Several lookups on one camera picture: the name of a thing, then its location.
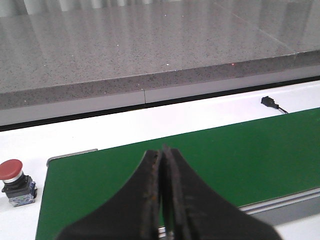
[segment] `granite countertop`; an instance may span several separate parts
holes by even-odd
[[[184,0],[0,17],[0,110],[318,65],[320,0]]]

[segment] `red emergency stop button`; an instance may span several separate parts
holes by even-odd
[[[22,162],[18,159],[11,159],[0,164],[0,180],[10,180],[22,171]]]

